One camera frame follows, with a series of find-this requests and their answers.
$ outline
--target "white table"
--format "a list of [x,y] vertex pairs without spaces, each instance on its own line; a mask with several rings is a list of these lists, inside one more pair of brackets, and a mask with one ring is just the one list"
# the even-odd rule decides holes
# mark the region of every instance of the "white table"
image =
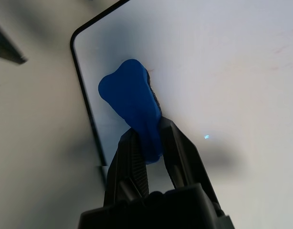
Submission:
[[0,229],[77,229],[103,205],[69,43],[113,2],[0,0],[0,27],[28,59],[0,59]]
[[97,86],[138,59],[235,227],[293,229],[293,0],[131,0],[98,19],[73,45],[107,160],[128,126]]

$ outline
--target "white surface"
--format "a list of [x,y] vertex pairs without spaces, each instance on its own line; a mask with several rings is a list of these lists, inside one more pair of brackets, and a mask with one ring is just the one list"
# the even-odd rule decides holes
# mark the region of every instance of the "white surface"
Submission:
[[104,150],[128,127],[98,83],[138,59],[235,227],[293,229],[293,0],[132,0],[75,50]]
[[0,0],[28,58],[0,59],[0,229],[76,229],[104,189],[69,42],[113,0]]

